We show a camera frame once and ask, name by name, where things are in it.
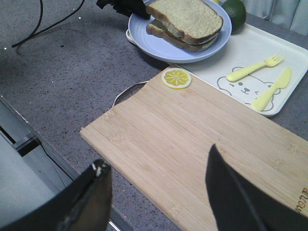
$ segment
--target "wooden cutting board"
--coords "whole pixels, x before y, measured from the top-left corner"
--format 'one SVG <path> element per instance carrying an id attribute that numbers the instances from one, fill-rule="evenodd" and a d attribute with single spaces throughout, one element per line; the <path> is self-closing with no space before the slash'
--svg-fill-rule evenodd
<path id="1" fill-rule="evenodd" d="M 158 74 L 81 136 L 184 231 L 217 230 L 205 187 L 214 143 L 235 170 L 292 209 L 308 188 L 308 142 L 197 77 L 174 90 Z"/>

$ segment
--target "lemon slice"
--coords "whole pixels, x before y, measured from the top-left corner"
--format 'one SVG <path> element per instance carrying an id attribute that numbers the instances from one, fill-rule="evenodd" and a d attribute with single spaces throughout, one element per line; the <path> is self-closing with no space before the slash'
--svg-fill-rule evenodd
<path id="1" fill-rule="evenodd" d="M 163 72 L 162 81 L 170 88 L 183 89 L 191 84 L 192 77 L 181 68 L 170 68 Z"/>

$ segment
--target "gray countertop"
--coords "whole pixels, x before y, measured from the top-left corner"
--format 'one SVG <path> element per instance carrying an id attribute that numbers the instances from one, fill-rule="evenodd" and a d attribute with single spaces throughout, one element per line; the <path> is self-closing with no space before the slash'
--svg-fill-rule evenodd
<path id="1" fill-rule="evenodd" d="M 125 36 L 128 17 L 111 6 L 86 1 L 72 17 L 18 48 L 39 18 L 39 1 L 0 2 L 0 95 L 77 172 L 101 156 L 79 131 L 106 112 L 127 87 L 149 80 L 168 64 L 155 60 Z M 41 29 L 62 19 L 79 2 L 44 3 Z M 305 36 L 252 15 L 247 23 L 308 48 Z M 271 118 L 308 140 L 307 73 L 283 109 Z M 179 230 L 116 170 L 113 205 L 137 231 Z"/>

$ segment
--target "sandwich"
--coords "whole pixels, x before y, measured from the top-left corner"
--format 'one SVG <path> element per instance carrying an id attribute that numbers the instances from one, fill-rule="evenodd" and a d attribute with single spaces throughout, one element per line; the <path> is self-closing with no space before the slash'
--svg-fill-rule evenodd
<path id="1" fill-rule="evenodd" d="M 148 34 L 190 51 L 212 45 L 223 19 L 203 0 L 156 0 L 146 6 L 155 20 L 146 28 Z"/>

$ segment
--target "light blue plate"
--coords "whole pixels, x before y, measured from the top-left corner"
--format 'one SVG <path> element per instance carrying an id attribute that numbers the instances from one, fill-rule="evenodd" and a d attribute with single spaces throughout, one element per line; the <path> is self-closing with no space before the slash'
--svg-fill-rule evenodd
<path id="1" fill-rule="evenodd" d="M 153 1 L 154 0 L 148 0 L 145 4 L 149 4 Z M 162 60 L 167 63 L 186 64 L 206 59 L 218 52 L 227 43 L 231 34 L 232 26 L 229 16 L 222 9 L 222 7 L 211 0 L 204 0 L 204 2 L 211 6 L 223 18 L 224 21 L 216 41 L 212 46 L 204 51 L 187 51 L 171 45 L 162 38 L 148 35 L 146 33 L 146 26 L 154 20 L 152 16 L 151 19 L 145 20 L 135 14 L 132 14 L 128 22 L 129 32 L 134 39 L 135 44 L 142 51 L 158 60 Z"/>

